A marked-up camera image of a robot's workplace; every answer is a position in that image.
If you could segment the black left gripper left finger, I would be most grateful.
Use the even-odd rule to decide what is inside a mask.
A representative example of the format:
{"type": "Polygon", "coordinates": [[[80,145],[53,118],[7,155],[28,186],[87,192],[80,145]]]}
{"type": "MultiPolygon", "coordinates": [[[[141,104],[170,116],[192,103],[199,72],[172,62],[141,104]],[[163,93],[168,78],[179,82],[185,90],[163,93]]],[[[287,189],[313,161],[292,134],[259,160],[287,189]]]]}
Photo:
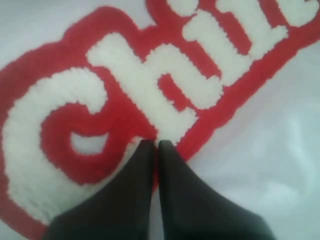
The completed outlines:
{"type": "Polygon", "coordinates": [[[146,240],[155,146],[141,140],[123,169],[100,191],[54,218],[45,240],[146,240]]]}

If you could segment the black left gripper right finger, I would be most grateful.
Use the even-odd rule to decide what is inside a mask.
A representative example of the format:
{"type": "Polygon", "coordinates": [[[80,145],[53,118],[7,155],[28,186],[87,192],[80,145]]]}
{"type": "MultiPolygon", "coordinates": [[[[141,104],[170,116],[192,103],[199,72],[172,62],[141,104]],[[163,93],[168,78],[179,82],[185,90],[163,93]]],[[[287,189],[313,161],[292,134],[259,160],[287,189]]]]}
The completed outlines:
{"type": "Polygon", "coordinates": [[[265,220],[209,187],[171,141],[158,145],[158,181],[166,240],[273,240],[265,220]]]}

